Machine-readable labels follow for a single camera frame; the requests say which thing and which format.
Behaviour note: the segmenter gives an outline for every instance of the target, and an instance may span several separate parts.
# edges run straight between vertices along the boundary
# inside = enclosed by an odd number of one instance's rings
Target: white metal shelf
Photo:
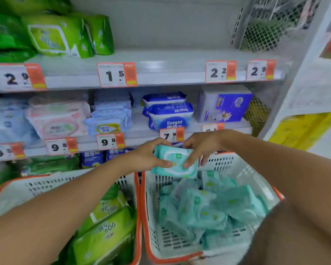
[[[223,50],[116,50],[110,56],[77,59],[68,56],[37,55],[27,63],[40,65],[49,90],[99,88],[97,63],[135,62],[137,82],[146,85],[204,84],[206,62],[236,60],[236,80],[245,82],[250,60],[276,59],[274,80],[283,80],[288,60],[271,53],[242,52],[235,48]]]
[[[132,127],[124,132],[125,146],[132,147],[145,143],[148,140],[159,137],[159,132],[149,129],[148,118],[141,114],[142,108],[133,111]],[[240,122],[225,123],[225,129],[234,129],[245,134],[251,134],[251,126],[244,118]],[[202,132],[202,124],[199,124],[193,117],[189,126],[185,129],[184,139],[189,138],[194,132]],[[97,151],[96,136],[76,137],[79,151]],[[48,150],[43,140],[25,148],[27,157],[48,155]]]

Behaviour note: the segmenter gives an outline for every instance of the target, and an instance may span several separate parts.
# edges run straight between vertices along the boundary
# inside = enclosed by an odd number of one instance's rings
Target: white plastic basket
[[[249,184],[255,195],[262,197],[269,210],[282,199],[275,188],[235,153],[213,154],[199,170],[217,170],[221,175],[233,178],[238,185]],[[197,256],[205,258],[223,254],[231,257],[240,255],[240,259],[252,239],[252,225],[232,230],[232,243],[229,246],[201,250],[200,245],[190,245],[157,223],[159,190],[173,180],[179,178],[158,176],[150,171],[142,173],[141,209],[148,258],[157,264],[178,263]]]
[[[56,188],[75,177],[87,173],[91,169],[75,170],[70,172],[58,172],[50,176],[33,176],[8,181],[0,187],[0,216],[24,202],[46,191]],[[137,208],[137,225],[135,236],[134,260],[130,265],[138,265],[141,259],[141,210],[140,210],[140,185],[137,173],[122,176],[119,183],[121,190],[132,194]]]

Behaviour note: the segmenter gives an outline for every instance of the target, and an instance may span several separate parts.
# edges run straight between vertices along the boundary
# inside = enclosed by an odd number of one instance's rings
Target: orange price label
[[[159,136],[168,140],[170,143],[184,141],[184,127],[165,128],[159,131]]]
[[[51,156],[78,152],[77,141],[74,137],[46,139],[45,145]]]
[[[202,132],[222,130],[224,128],[225,128],[225,123],[207,124],[202,126]]]
[[[25,157],[22,142],[0,144],[0,161],[17,160]]]
[[[134,62],[97,63],[97,70],[102,88],[137,86]]]
[[[236,79],[236,61],[208,61],[206,63],[206,83],[225,83]]]
[[[35,63],[0,63],[0,85],[6,91],[47,89],[42,70]]]
[[[124,133],[111,133],[96,135],[98,149],[109,150],[125,148]]]
[[[250,60],[246,71],[247,80],[273,80],[276,60]]]

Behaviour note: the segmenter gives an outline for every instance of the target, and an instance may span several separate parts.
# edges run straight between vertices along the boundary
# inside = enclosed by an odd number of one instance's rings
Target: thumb
[[[183,164],[183,168],[188,168],[193,165],[196,160],[203,155],[202,145],[200,144],[194,151],[189,155]]]
[[[163,167],[163,168],[170,168],[173,166],[173,163],[171,161],[163,160],[163,159],[157,159],[156,158],[156,166]]]

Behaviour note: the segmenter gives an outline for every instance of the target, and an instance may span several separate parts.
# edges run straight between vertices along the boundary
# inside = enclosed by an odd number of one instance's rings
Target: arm
[[[234,151],[320,229],[331,235],[331,160],[277,145],[234,130],[194,133],[184,147],[194,148],[184,166],[215,151]]]
[[[0,216],[0,264],[51,264],[106,191],[123,175],[171,167],[152,152],[158,138]]]

